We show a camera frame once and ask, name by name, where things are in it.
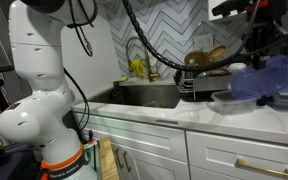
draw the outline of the drawer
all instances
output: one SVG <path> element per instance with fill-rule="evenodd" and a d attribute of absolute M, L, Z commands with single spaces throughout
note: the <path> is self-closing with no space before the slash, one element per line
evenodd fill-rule
<path fill-rule="evenodd" d="M 82 114 L 75 113 L 75 117 L 80 120 Z M 83 133 L 88 135 L 88 130 L 96 138 L 109 136 L 114 143 L 187 162 L 182 130 L 92 115 Z"/>
<path fill-rule="evenodd" d="M 288 169 L 288 147 L 195 132 L 187 133 L 187 141 L 193 166 L 237 179 L 288 179 L 276 173 Z"/>
<path fill-rule="evenodd" d="M 192 180 L 240 180 L 234 177 L 191 166 Z"/>

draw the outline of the gold drawer handle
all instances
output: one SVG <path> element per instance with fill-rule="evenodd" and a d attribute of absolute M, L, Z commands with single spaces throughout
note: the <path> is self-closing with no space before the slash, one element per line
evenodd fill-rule
<path fill-rule="evenodd" d="M 254 170 L 254 171 L 260 171 L 260 172 L 272 174 L 272 175 L 275 175 L 275 176 L 281 176 L 281 177 L 284 177 L 284 178 L 285 177 L 288 178 L 288 169 L 285 169 L 284 172 L 278 172 L 278 171 L 273 171 L 273 170 L 269 170 L 269 169 L 258 168 L 258 167 L 255 167 L 255 166 L 247 165 L 245 163 L 245 160 L 244 159 L 240 159 L 240 158 L 237 159 L 236 165 L 238 167 L 243 167 L 243 168 Z"/>

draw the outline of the faucet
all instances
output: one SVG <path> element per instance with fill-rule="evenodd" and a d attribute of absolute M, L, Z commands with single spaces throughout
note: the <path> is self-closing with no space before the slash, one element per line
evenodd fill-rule
<path fill-rule="evenodd" d="M 158 71 L 156 73 L 152 73 L 152 69 L 151 69 L 151 63 L 150 63 L 150 59 L 149 59 L 149 56 L 148 56 L 148 52 L 147 52 L 147 49 L 145 48 L 145 46 L 143 45 L 142 41 L 137 37 L 137 36 L 132 36 L 130 37 L 126 43 L 125 43 L 125 49 L 126 49 L 126 56 L 127 56 L 127 60 L 128 60 L 128 65 L 130 66 L 131 65 L 131 60 L 130 60 L 130 57 L 129 57 L 129 54 L 128 54 L 128 51 L 129 51 L 129 46 L 130 46 L 130 43 L 133 41 L 133 40 L 137 40 L 141 43 L 141 46 L 143 47 L 144 49 L 144 55 L 145 55 L 145 61 L 148 65 L 147 67 L 147 74 L 148 74 L 148 79 L 150 82 L 154 82 L 156 78 L 159 78 L 160 77 L 160 74 L 158 73 Z"/>
<path fill-rule="evenodd" d="M 123 89 L 120 86 L 120 81 L 113 82 L 113 91 L 110 94 L 110 98 L 117 97 L 123 93 Z"/>

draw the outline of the wall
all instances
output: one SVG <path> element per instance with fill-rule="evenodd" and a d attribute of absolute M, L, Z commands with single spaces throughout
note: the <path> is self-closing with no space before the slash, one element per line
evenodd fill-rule
<path fill-rule="evenodd" d="M 247 26 L 244 19 L 224 23 L 209 22 L 207 0 L 132 0 L 130 3 L 153 47 L 163 56 L 180 64 L 183 64 L 185 55 L 193 50 L 194 36 L 212 33 L 214 45 L 224 43 L 229 47 L 224 55 L 227 57 L 239 47 L 240 36 Z M 105 8 L 121 73 L 129 76 L 124 44 L 130 36 L 137 34 L 121 0 L 113 0 Z M 288 14 L 283 22 L 288 27 Z M 140 47 L 132 46 L 130 52 L 131 59 L 144 57 Z M 155 58 L 152 58 L 151 64 L 157 65 L 163 77 L 174 73 L 173 69 L 157 62 Z"/>
<path fill-rule="evenodd" d="M 85 54 L 74 29 L 64 28 L 62 32 L 64 66 L 87 97 L 113 87 L 113 81 L 121 76 L 104 6 L 99 4 L 98 8 L 94 28 L 83 26 L 85 35 L 93 47 L 93 57 Z M 75 93 L 76 102 L 80 102 L 81 95 L 71 81 L 67 81 Z"/>

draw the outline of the cabinet handle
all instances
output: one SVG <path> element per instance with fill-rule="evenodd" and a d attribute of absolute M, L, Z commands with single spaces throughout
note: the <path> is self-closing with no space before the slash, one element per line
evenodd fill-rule
<path fill-rule="evenodd" d="M 116 158 L 117 158 L 118 165 L 120 166 L 121 169 L 123 169 L 124 164 L 121 164 L 120 158 L 118 157 L 118 152 L 119 151 L 120 151 L 119 148 L 115 149 L 115 155 L 116 155 Z"/>
<path fill-rule="evenodd" d="M 244 159 L 240 159 L 240 158 L 237 159 L 235 166 L 243 167 L 245 169 L 250 169 L 250 170 L 253 170 L 253 171 L 264 172 L 264 173 L 272 174 L 272 175 L 275 175 L 275 176 L 288 178 L 288 168 L 285 169 L 284 172 L 278 172 L 278 171 L 273 171 L 273 170 L 269 170 L 269 169 L 258 168 L 258 167 L 255 167 L 255 166 L 247 165 L 245 163 L 245 160 Z"/>
<path fill-rule="evenodd" d="M 131 172 L 132 167 L 129 167 L 129 166 L 128 166 L 128 163 L 127 163 L 127 160 L 126 160 L 126 155 L 127 155 L 127 151 L 125 151 L 125 152 L 123 153 L 123 157 L 124 157 L 124 160 L 125 160 L 125 163 L 126 163 L 127 171 L 128 171 L 128 172 Z"/>

